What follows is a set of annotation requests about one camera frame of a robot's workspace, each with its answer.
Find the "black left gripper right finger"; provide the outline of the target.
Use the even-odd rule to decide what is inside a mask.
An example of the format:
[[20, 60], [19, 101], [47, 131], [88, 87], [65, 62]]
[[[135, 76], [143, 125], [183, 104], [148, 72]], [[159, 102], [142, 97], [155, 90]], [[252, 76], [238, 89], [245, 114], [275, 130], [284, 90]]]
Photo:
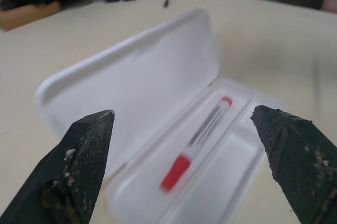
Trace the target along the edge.
[[279, 109], [258, 105], [251, 120], [299, 222], [337, 224], [337, 147], [312, 121]]

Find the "white plastic pencil case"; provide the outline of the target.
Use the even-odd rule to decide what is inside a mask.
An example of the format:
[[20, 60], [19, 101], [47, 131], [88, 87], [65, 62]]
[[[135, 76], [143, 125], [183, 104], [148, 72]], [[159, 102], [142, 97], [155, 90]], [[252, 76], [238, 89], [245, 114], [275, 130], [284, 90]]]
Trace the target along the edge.
[[[115, 112], [103, 191], [113, 224], [234, 224], [266, 157], [251, 120], [275, 99], [221, 79], [210, 17], [197, 9], [45, 80], [36, 109], [59, 136]], [[222, 97], [232, 106], [171, 191], [160, 185]]]

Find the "red capped white marker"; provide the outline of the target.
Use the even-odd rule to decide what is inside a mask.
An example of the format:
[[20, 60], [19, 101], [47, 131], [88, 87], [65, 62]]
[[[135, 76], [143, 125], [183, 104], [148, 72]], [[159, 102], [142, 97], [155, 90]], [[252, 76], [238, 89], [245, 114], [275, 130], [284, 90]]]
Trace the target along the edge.
[[210, 135], [221, 122], [231, 106], [232, 99], [230, 97], [224, 96], [221, 98], [219, 103], [213, 108], [205, 121], [191, 137], [185, 148], [175, 159], [169, 172], [161, 182], [161, 190], [165, 192], [172, 190], [184, 173], [189, 169], [193, 160], [202, 150]]

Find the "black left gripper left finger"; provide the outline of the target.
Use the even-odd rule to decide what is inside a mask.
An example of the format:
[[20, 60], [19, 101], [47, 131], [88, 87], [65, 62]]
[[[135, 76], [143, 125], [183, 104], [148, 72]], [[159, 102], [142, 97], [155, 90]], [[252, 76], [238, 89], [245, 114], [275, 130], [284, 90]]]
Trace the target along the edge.
[[102, 186], [115, 114], [74, 122], [36, 165], [0, 224], [89, 224]]

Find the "wooden board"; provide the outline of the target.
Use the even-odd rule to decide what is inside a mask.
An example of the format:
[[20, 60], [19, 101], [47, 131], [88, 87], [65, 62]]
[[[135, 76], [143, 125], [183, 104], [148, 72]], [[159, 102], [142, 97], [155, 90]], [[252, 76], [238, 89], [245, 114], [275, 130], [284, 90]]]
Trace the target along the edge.
[[44, 6], [28, 4], [7, 11], [0, 10], [0, 29], [10, 31], [57, 14], [60, 10], [61, 6], [58, 1]]

